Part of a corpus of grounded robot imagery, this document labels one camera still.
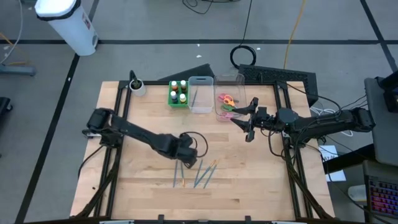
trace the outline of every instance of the clear plastic container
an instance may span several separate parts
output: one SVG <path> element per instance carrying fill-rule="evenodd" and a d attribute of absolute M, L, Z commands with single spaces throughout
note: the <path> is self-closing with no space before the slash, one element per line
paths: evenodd
<path fill-rule="evenodd" d="M 243 116 L 230 111 L 234 107 L 247 107 L 243 75 L 215 76 L 215 106 L 217 121 L 225 122 L 230 121 L 231 118 L 240 118 Z"/>
<path fill-rule="evenodd" d="M 188 79 L 188 106 L 192 113 L 211 113 L 214 106 L 214 79 L 190 77 Z"/>

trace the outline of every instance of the concrete floor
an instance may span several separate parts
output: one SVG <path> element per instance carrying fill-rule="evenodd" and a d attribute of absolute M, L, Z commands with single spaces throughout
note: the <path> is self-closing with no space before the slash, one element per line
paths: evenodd
<path fill-rule="evenodd" d="M 84 0 L 89 12 L 94 0 Z M 381 34 L 386 40 L 398 40 L 398 2 L 367 0 Z M 246 39 L 288 39 L 300 1 L 253 0 Z M 199 2 L 198 10 L 207 2 Z M 46 23 L 35 17 L 31 5 L 24 6 L 22 40 L 60 40 Z M 27 222 L 67 218 L 77 183 L 86 139 L 81 130 L 96 105 L 103 81 L 125 80 L 133 69 L 144 80 L 157 80 L 198 65 L 209 63 L 215 74 L 236 73 L 229 52 L 236 44 L 168 44 L 173 39 L 241 39 L 249 1 L 213 4 L 202 16 L 189 11 L 180 0 L 99 0 L 93 25 L 102 40 L 165 40 L 163 44 L 101 44 L 97 52 L 78 61 L 63 106 L 49 154 L 37 184 Z M 15 39 L 19 28 L 16 1 L 0 2 L 0 32 Z M 352 0 L 307 0 L 295 39 L 300 40 L 377 40 L 361 2 Z M 0 56 L 7 50 L 0 45 Z M 257 64 L 282 68 L 286 45 L 251 44 L 257 50 Z M 21 206 L 33 169 L 50 126 L 61 90 L 74 57 L 65 44 L 21 44 L 37 68 L 31 77 L 1 76 L 0 96 L 10 97 L 14 110 L 0 135 L 0 224 L 13 223 Z M 388 45 L 398 58 L 398 45 Z M 9 62 L 24 58 L 15 51 Z M 250 63 L 247 52 L 236 52 L 235 60 Z M 294 44 L 290 47 L 287 68 L 317 74 L 321 96 L 348 104 L 364 95 L 363 79 L 385 77 L 392 73 L 380 44 Z M 333 105 L 322 101 L 325 107 Z M 332 135 L 337 141 L 359 148 L 369 144 L 371 134 L 352 138 Z M 339 152 L 348 152 L 337 145 Z M 342 189 L 363 184 L 362 170 L 345 170 Z M 352 205 L 334 186 L 330 186 L 336 216 L 342 220 L 363 221 L 363 212 Z"/>

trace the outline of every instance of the white paper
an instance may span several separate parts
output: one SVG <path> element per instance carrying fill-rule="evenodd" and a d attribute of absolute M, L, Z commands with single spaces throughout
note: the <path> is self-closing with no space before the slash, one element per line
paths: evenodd
<path fill-rule="evenodd" d="M 326 152 L 322 148 L 326 149 L 329 152 L 332 152 L 333 154 Z M 338 155 L 336 155 L 337 151 L 336 151 L 335 146 L 319 146 L 319 151 L 321 151 L 322 156 L 326 161 L 328 161 L 329 159 L 338 157 Z M 326 174 L 325 176 L 326 176 L 326 180 L 328 182 L 330 182 L 329 175 Z M 346 176 L 344 175 L 344 171 L 342 171 L 342 170 L 331 173 L 330 177 L 331 177 L 332 181 L 346 181 Z"/>

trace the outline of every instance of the green bottle holder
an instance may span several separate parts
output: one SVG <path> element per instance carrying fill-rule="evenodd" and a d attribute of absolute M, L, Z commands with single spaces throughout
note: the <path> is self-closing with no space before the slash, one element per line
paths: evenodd
<path fill-rule="evenodd" d="M 188 85 L 188 81 L 186 81 L 186 86 L 187 86 L 187 92 L 184 93 L 185 97 L 186 97 L 186 101 L 185 103 L 181 103 L 180 102 L 180 94 L 183 93 L 181 90 L 181 82 L 180 81 L 176 81 L 177 82 L 177 86 L 178 86 L 178 93 L 177 93 L 177 102 L 174 103 L 172 97 L 170 96 L 170 93 L 173 91 L 172 89 L 172 82 L 169 82 L 169 106 L 173 107 L 173 108 L 187 108 L 188 107 L 188 97 L 189 97 L 189 85 Z"/>

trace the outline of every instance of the wooden tabletop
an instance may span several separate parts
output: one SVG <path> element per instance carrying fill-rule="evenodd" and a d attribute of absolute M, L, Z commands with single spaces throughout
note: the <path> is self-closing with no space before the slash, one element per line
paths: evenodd
<path fill-rule="evenodd" d="M 302 82 L 290 84 L 304 90 Z M 118 82 L 103 82 L 97 107 L 113 108 L 117 87 Z M 272 86 L 245 86 L 245 89 L 248 103 L 256 96 L 259 106 L 266 106 L 269 114 L 275 114 Z M 145 96 L 131 98 L 128 121 L 154 133 L 175 136 L 185 131 L 202 133 L 207 138 L 209 150 L 203 158 L 201 173 L 215 159 L 220 160 L 217 169 L 205 189 L 203 185 L 207 177 L 194 189 L 198 160 L 192 169 L 184 169 L 185 188 L 180 170 L 173 188 L 175 161 L 158 155 L 144 143 L 125 137 L 113 219 L 156 220 L 159 214 L 164 214 L 167 220 L 244 220 L 245 215 L 250 215 L 252 220 L 295 219 L 286 164 L 270 153 L 268 140 L 259 130 L 256 130 L 253 142 L 247 143 L 246 134 L 231 122 L 218 122 L 214 110 L 210 114 L 193 114 L 188 109 L 172 109 L 167 105 L 167 94 L 168 86 L 147 86 Z M 289 88 L 289 96 L 294 111 L 300 116 L 310 116 L 303 93 Z M 201 154 L 203 140 L 195 138 Z M 99 138 L 88 141 L 85 157 L 98 148 L 98 143 Z M 280 154 L 280 134 L 273 135 L 271 143 L 273 150 Z M 310 144 L 317 147 L 314 140 Z M 310 147 L 301 151 L 308 189 L 333 216 L 320 154 Z M 96 192 L 104 152 L 95 155 L 82 169 L 71 215 L 80 212 Z M 297 191 L 301 213 L 305 216 L 302 194 L 299 188 Z M 107 199 L 108 192 L 104 194 L 101 214 L 104 214 Z"/>

